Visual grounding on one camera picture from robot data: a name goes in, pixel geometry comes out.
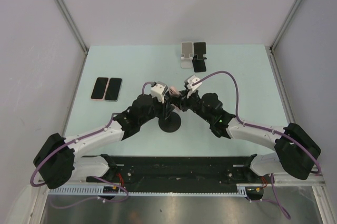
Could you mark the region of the pink case phone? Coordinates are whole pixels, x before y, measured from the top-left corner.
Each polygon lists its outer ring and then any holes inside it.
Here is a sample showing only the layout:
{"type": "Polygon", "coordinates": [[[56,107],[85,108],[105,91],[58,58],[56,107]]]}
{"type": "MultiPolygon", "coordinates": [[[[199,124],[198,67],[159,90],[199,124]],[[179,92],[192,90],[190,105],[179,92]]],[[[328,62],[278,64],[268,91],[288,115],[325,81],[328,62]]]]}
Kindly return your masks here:
{"type": "Polygon", "coordinates": [[[91,93],[91,99],[92,100],[103,100],[107,84],[108,84],[108,78],[107,77],[98,77],[95,81],[92,93],[91,93]]]}

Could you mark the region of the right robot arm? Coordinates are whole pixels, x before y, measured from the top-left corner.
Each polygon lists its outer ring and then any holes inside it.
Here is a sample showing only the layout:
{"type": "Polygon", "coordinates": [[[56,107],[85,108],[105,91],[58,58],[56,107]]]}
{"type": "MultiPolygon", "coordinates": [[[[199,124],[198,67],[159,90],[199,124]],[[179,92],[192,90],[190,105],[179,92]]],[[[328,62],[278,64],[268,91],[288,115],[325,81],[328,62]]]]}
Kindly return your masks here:
{"type": "Polygon", "coordinates": [[[253,125],[225,111],[216,93],[203,96],[187,93],[186,90],[181,91],[178,96],[172,97],[171,103],[181,111],[191,110],[201,117],[216,137],[246,140],[275,151],[274,155],[255,156],[250,165],[244,167],[246,181],[256,182],[261,176],[278,171],[285,171],[299,180],[306,180],[313,173],[321,149],[300,125],[253,125]]]}

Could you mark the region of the black phone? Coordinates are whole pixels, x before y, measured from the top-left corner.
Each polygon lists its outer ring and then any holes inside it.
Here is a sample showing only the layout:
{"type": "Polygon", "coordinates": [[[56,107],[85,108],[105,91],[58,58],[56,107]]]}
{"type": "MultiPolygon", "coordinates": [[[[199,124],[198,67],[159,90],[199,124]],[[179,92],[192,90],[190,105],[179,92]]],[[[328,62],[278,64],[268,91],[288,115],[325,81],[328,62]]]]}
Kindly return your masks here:
{"type": "Polygon", "coordinates": [[[117,101],[121,90],[122,79],[110,78],[106,89],[105,101],[117,101]]]}

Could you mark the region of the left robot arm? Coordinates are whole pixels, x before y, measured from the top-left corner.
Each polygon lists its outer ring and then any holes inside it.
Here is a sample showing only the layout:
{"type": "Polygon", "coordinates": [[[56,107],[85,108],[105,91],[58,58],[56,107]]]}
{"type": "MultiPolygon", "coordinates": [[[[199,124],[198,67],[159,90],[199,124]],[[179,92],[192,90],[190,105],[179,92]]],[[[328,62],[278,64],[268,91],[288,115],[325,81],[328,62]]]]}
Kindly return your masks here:
{"type": "Polygon", "coordinates": [[[102,156],[87,157],[86,154],[135,135],[155,117],[166,119],[173,109],[166,100],[160,102],[151,95],[139,95],[131,106],[121,113],[113,113],[109,122],[99,129],[71,137],[50,135],[34,158],[31,185],[39,186],[34,182],[37,174],[43,179],[40,185],[47,185],[49,189],[84,177],[97,176],[106,182],[112,181],[116,168],[102,156]]]}

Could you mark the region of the white phone stand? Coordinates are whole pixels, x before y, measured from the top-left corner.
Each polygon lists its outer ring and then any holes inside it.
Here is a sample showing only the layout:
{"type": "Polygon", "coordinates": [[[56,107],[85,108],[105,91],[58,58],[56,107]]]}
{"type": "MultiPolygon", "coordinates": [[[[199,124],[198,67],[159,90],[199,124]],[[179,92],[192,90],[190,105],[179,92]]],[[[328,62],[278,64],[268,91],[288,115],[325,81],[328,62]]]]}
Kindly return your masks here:
{"type": "Polygon", "coordinates": [[[193,67],[193,43],[192,42],[182,42],[181,43],[181,68],[192,68],[193,67]]]}

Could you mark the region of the black round base stand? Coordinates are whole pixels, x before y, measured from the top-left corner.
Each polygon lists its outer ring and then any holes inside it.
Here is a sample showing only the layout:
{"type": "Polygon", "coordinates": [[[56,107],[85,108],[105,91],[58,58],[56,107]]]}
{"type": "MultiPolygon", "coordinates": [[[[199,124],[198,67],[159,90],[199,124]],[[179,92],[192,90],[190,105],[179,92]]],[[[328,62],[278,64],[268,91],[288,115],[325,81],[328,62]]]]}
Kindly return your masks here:
{"type": "Polygon", "coordinates": [[[160,129],[166,133],[176,132],[181,126],[181,118],[178,113],[172,111],[168,119],[159,119],[158,125],[160,129]]]}

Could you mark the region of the black rectangular phone stand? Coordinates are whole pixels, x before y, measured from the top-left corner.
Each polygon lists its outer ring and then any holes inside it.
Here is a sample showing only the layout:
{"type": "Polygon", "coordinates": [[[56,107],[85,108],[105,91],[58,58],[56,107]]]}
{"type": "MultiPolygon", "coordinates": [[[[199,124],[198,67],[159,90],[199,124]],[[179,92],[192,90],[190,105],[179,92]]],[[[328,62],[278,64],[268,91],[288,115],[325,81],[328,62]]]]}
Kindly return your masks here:
{"type": "Polygon", "coordinates": [[[196,42],[193,44],[194,55],[192,59],[193,69],[195,73],[206,72],[205,61],[206,42],[196,42]]]}

